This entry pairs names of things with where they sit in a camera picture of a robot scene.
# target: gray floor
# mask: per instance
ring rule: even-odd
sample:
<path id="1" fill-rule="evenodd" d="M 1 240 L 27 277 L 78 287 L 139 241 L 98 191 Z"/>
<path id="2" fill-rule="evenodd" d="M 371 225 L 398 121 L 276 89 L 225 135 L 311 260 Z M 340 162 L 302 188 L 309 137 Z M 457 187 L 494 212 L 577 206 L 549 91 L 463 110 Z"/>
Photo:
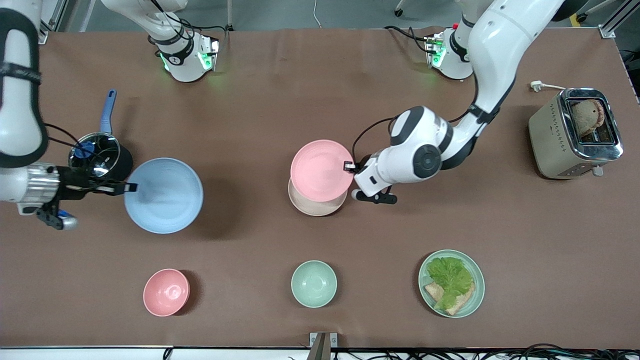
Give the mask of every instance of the gray floor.
<path id="1" fill-rule="evenodd" d="M 450 26 L 460 21 L 460 8 L 453 0 L 407 0 L 404 13 L 394 15 L 397 0 L 317 0 L 316 15 L 324 28 L 382 28 L 395 25 L 425 28 Z M 597 4 L 590 0 L 587 7 Z M 71 6 L 72 16 L 67 31 L 80 31 L 88 14 L 90 0 L 76 0 Z M 619 6 L 614 3 L 601 12 L 590 15 L 583 26 L 597 26 Z M 313 18 L 314 0 L 234 0 L 233 25 L 236 31 L 316 28 Z M 227 0 L 190 0 L 179 15 L 197 26 L 226 25 Z M 87 24 L 87 31 L 141 31 L 129 19 L 109 11 L 96 0 Z M 569 20 L 550 26 L 571 26 Z M 640 11 L 616 30 L 618 47 L 640 49 Z"/>

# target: toast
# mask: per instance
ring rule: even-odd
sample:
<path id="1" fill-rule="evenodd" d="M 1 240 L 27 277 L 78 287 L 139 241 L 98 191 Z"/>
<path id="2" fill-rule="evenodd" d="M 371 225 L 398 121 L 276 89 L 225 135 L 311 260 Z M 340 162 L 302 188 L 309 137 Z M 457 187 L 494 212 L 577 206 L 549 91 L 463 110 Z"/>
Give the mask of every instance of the toast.
<path id="1" fill-rule="evenodd" d="M 444 289 L 435 282 L 428 284 L 424 287 L 424 289 L 429 293 L 429 295 L 431 295 L 431 297 L 433 297 L 433 300 L 435 301 L 440 301 L 440 299 L 442 299 L 442 295 L 444 295 Z M 467 301 L 469 301 L 469 299 L 471 298 L 471 294 L 473 294 L 475 290 L 476 284 L 472 282 L 471 287 L 469 287 L 469 291 L 456 297 L 456 304 L 449 309 L 445 309 L 447 314 L 454 316 L 467 303 Z"/>

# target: white power cord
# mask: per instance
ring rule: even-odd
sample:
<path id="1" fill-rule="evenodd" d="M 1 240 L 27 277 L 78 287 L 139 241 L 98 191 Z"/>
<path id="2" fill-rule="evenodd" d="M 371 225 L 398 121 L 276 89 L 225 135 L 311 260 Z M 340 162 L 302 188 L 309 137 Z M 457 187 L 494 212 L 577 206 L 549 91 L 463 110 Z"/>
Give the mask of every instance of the white power cord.
<path id="1" fill-rule="evenodd" d="M 540 92 L 540 90 L 542 90 L 542 88 L 552 88 L 552 89 L 558 89 L 558 90 L 566 89 L 566 88 L 563 88 L 563 87 L 557 86 L 557 85 L 544 84 L 540 80 L 531 81 L 531 84 L 529 84 L 529 86 L 531 86 L 531 88 L 533 89 L 534 92 Z"/>
<path id="2" fill-rule="evenodd" d="M 322 29 L 322 24 L 320 24 L 320 20 L 318 20 L 318 17 L 316 16 L 316 8 L 318 7 L 318 0 L 316 0 L 316 2 L 314 3 L 314 18 L 316 19 L 316 22 L 318 23 L 318 27 L 320 27 Z"/>

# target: beige plate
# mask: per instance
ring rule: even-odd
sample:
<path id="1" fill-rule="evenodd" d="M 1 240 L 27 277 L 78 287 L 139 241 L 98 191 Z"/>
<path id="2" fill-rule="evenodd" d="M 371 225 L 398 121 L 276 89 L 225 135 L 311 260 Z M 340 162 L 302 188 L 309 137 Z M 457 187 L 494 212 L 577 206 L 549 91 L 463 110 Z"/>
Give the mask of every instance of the beige plate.
<path id="1" fill-rule="evenodd" d="M 289 178 L 289 198 L 298 210 L 312 217 L 323 217 L 338 210 L 344 200 L 347 198 L 349 190 L 345 191 L 340 197 L 331 201 L 316 202 L 300 195 Z"/>

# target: blue pan handle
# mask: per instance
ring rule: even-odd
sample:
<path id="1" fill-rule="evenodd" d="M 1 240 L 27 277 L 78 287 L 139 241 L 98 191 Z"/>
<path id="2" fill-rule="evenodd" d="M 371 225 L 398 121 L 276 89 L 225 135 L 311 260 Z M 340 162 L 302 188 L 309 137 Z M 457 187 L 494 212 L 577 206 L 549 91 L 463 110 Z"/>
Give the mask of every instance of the blue pan handle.
<path id="1" fill-rule="evenodd" d="M 116 89 L 111 89 L 107 93 L 107 98 L 104 100 L 104 108 L 102 109 L 102 117 L 100 118 L 101 133 L 111 134 L 111 113 L 116 103 L 116 95 L 118 95 Z"/>

